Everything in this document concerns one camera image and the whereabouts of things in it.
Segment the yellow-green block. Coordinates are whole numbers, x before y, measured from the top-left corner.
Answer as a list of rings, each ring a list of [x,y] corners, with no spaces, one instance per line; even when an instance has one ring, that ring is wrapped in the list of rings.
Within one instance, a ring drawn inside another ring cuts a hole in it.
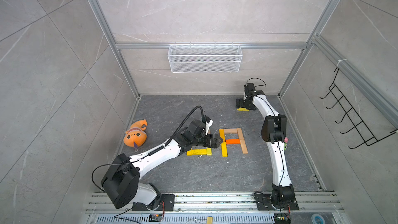
[[[248,110],[248,109],[246,109],[246,108],[238,108],[237,111],[249,112],[250,110]]]

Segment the orange-yellow block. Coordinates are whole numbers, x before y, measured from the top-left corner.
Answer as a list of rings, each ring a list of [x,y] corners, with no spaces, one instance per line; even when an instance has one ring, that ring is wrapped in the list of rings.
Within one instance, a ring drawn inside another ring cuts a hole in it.
[[[226,138],[225,138],[224,129],[220,129],[220,130],[219,130],[219,135],[220,135],[220,137],[222,138],[223,142],[225,142],[225,141],[226,141]]]

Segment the tan block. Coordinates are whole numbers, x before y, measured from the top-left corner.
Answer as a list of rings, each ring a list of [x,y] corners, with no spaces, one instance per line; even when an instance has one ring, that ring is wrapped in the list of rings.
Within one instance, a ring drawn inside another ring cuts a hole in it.
[[[240,140],[241,150],[243,154],[248,154],[248,149],[246,146],[246,142],[244,140]]]
[[[242,132],[241,128],[237,128],[237,134],[238,134],[239,140],[241,142],[244,141],[244,136],[243,136],[243,132]]]
[[[224,134],[237,134],[238,133],[238,130],[236,128],[235,129],[224,129],[223,131],[224,131]]]

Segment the orange block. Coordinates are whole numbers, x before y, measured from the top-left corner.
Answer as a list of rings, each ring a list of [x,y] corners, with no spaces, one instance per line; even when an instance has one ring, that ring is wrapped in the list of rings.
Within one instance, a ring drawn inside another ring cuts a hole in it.
[[[230,140],[226,140],[226,144],[227,144],[227,145],[236,145],[236,144],[240,144],[240,139],[230,139]]]

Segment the tan block top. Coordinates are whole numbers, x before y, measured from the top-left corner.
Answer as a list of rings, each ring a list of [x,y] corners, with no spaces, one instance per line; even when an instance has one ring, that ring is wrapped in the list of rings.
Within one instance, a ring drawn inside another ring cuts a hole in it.
[[[243,154],[248,154],[248,149],[246,146],[246,142],[244,140],[240,140],[241,150]]]

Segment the yellow block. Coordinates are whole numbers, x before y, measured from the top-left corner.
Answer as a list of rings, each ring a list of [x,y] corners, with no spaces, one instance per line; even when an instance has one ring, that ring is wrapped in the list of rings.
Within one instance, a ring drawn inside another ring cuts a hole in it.
[[[222,144],[221,144],[221,152],[222,152],[222,156],[223,157],[227,157],[228,156],[227,143],[226,142],[222,142]]]
[[[188,156],[211,156],[212,155],[212,150],[211,148],[206,148],[206,149],[192,149],[188,152],[186,152],[186,155]]]

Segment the yellow block top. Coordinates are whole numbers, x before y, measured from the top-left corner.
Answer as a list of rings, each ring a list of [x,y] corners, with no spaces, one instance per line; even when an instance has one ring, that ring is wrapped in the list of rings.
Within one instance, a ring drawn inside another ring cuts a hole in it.
[[[223,157],[227,157],[228,156],[227,143],[226,142],[222,142],[222,144],[221,144],[221,152],[222,152],[222,156]]]

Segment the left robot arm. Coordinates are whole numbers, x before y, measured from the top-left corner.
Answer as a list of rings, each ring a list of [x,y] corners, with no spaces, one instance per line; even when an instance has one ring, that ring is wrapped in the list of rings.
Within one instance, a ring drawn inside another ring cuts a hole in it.
[[[115,208],[120,209],[129,203],[142,204],[153,211],[162,205],[162,194],[152,183],[143,183],[142,177],[159,165],[190,151],[194,146],[219,148],[223,139],[218,134],[210,134],[212,119],[201,113],[200,120],[186,121],[201,106],[194,107],[184,118],[173,134],[162,144],[143,153],[126,156],[118,155],[99,184],[100,191],[106,193]]]

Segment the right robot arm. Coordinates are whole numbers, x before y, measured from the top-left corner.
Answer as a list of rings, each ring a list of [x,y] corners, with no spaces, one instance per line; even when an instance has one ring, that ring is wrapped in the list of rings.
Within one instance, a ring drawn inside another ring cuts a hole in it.
[[[236,100],[236,108],[258,110],[263,116],[261,138],[269,150],[273,169],[271,203],[274,208],[282,210],[295,202],[285,157],[287,117],[273,108],[263,91],[256,89],[253,83],[244,85],[244,96]]]

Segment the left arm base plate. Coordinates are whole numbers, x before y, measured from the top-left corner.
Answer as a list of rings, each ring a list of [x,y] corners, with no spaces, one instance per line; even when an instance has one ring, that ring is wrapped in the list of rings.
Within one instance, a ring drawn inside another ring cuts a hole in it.
[[[175,197],[174,194],[164,194],[156,197],[149,205],[134,203],[132,211],[173,211]]]

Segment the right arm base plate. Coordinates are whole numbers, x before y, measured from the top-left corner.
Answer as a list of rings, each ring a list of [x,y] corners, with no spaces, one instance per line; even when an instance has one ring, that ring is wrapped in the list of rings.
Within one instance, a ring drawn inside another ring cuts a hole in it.
[[[257,209],[260,211],[273,209],[277,211],[299,210],[292,184],[288,186],[276,186],[272,184],[270,194],[256,191],[253,193],[253,197],[256,201]]]

